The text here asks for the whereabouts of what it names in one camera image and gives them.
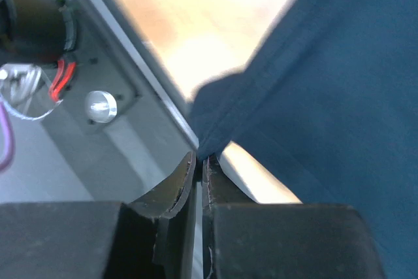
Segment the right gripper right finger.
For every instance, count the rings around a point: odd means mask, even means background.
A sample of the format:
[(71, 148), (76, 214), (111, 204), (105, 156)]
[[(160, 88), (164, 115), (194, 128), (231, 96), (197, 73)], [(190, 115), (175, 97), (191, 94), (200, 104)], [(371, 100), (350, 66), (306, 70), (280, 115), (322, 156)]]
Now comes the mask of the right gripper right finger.
[(346, 205), (251, 200), (217, 158), (202, 164), (205, 278), (384, 278), (371, 232)]

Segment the navy basketball jersey tank top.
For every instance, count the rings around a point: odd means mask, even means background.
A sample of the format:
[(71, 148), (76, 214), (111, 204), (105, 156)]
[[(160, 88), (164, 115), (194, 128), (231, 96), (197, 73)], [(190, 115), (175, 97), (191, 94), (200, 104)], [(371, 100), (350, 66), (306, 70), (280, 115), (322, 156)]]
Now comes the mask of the navy basketball jersey tank top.
[(199, 158), (235, 142), (301, 201), (354, 206), (387, 276), (417, 277), (417, 0), (296, 0), (189, 122)]

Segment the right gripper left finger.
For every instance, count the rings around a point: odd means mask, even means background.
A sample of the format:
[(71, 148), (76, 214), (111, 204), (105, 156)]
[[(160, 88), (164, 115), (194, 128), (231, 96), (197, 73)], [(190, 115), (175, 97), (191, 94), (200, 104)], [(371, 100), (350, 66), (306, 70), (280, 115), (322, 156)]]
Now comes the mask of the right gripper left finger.
[(191, 278), (195, 154), (132, 203), (1, 205), (2, 278)]

